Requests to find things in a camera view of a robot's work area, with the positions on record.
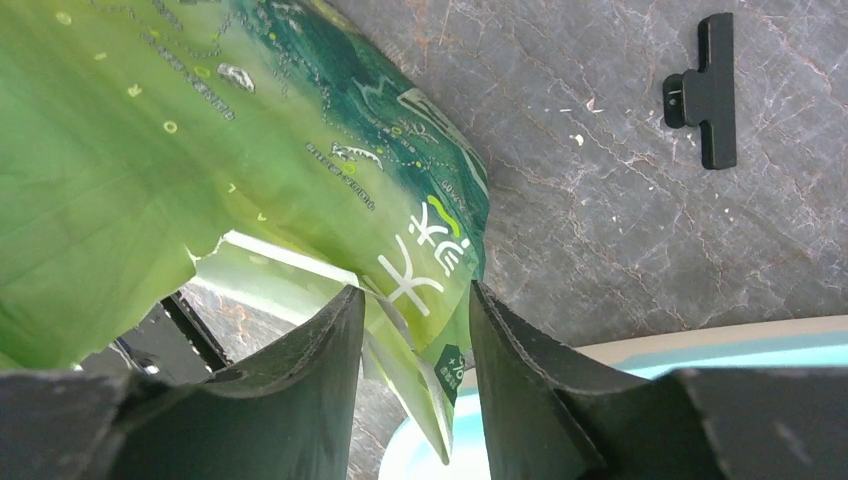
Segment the green litter bag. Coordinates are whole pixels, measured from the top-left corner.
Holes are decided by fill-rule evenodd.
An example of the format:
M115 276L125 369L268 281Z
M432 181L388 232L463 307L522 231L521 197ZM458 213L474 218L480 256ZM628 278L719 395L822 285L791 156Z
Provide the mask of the green litter bag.
M487 183L324 1L5 1L1 364L78 364L193 278L296 314L336 280L448 461Z

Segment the black bag clip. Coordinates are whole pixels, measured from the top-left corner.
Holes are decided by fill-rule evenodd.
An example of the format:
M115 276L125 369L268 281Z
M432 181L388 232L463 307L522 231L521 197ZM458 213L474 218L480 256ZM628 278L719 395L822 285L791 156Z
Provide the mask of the black bag clip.
M734 15L702 19L697 35L699 66L663 81L664 122L672 129L698 127L702 166L730 169L737 165Z

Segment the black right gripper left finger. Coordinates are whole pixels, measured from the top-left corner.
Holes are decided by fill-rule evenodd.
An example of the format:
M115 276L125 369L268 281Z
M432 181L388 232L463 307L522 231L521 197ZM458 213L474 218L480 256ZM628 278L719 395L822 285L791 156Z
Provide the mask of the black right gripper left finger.
M342 479L364 313L364 293L346 287L306 323L203 383L4 372L1 475Z

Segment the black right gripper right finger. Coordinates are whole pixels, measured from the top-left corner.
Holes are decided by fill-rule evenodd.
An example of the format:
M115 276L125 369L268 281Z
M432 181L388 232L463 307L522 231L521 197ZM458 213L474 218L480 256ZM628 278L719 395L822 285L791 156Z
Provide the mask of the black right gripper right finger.
M845 368L683 368L599 388L574 352L474 283L470 332L494 479L843 479Z

